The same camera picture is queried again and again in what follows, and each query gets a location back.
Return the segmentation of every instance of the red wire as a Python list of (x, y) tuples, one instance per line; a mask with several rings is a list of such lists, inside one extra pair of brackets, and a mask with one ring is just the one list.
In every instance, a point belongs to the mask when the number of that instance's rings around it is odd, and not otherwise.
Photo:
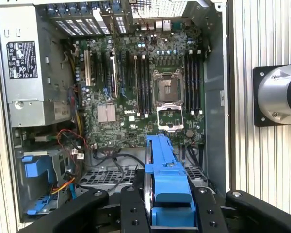
[(59, 145), (60, 145), (60, 146), (65, 150), (65, 152), (67, 152), (67, 154), (69, 155), (69, 157), (70, 157), (71, 160), (73, 161), (74, 165), (76, 166), (76, 175), (77, 175), (78, 172), (79, 172), (79, 169), (78, 169), (78, 165), (77, 165), (75, 159), (73, 158), (72, 154), (71, 154), (69, 151), (67, 151), (67, 149), (66, 149), (66, 148), (63, 146), (63, 144), (60, 142), (60, 139), (61, 139), (61, 137), (62, 137), (62, 132), (70, 132), (70, 133), (73, 133), (76, 137), (81, 138), (81, 139), (83, 140), (83, 142), (84, 142), (86, 148), (89, 149), (88, 144), (86, 143), (86, 140), (85, 140), (84, 137), (82, 137), (81, 135), (76, 134), (76, 133), (73, 132), (72, 130), (62, 129), (62, 130), (60, 130), (59, 133), (57, 134), (57, 142), (58, 142), (58, 144), (59, 144)]

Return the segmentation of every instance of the chipset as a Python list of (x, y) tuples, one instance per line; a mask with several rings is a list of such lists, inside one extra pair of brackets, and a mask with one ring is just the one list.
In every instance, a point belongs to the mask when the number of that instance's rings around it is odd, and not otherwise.
[(100, 105), (97, 108), (98, 110), (98, 122), (99, 123), (107, 123), (107, 122), (115, 122), (115, 105), (114, 104), (106, 104)]

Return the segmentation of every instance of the yellow wire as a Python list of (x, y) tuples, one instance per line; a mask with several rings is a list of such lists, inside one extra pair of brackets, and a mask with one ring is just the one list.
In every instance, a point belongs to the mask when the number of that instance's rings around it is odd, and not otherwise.
[(66, 188), (69, 184), (71, 184), (74, 181), (75, 177), (73, 177), (67, 184), (64, 184), (59, 189), (57, 189), (55, 192), (52, 192), (52, 195), (62, 191), (64, 188)]
[(76, 113), (76, 119), (77, 119), (77, 124), (78, 124), (78, 128), (79, 128), (80, 134), (82, 134), (83, 133), (83, 129), (82, 129), (79, 113)]

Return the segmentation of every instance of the metal chassis wall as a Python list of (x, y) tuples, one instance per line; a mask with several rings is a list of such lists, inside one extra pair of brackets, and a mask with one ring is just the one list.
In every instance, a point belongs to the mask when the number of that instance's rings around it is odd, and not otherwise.
[(291, 64), (291, 0), (233, 1), (235, 180), (291, 214), (291, 126), (254, 126), (252, 69)]
[[(211, 0), (216, 4), (217, 10), (222, 11), (223, 17), (223, 49), (224, 49), (224, 90), (228, 93), (227, 82), (227, 47), (226, 47), (226, 1), (227, 0)], [(0, 0), (0, 6), (4, 5), (39, 5), (48, 3), (61, 2), (82, 2), (82, 0)], [(10, 122), (8, 118), (6, 106), (6, 93), (4, 87), (4, 79), (2, 72), (2, 57), (0, 54), (0, 233), (14, 233), (26, 224), (20, 222), (18, 200), (17, 200), (17, 180), (15, 172), (14, 155), (12, 151), (12, 137), (10, 132)], [(226, 155), (226, 191), (229, 190), (229, 112), (228, 97), (224, 98), (225, 110), (225, 155)]]

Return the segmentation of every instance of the silver cylinder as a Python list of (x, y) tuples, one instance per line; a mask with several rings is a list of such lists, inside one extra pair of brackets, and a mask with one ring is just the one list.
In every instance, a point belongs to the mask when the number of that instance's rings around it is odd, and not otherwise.
[(258, 104), (269, 120), (291, 124), (291, 65), (276, 68), (264, 77)]
[[(145, 164), (152, 163), (152, 156), (151, 156), (151, 146), (149, 145), (146, 148), (145, 152)], [(151, 223), (151, 210), (152, 210), (152, 200), (153, 200), (153, 190), (152, 190), (152, 178), (151, 174), (145, 172), (144, 177), (144, 201), (145, 201), (145, 209), (147, 213), (148, 220)]]

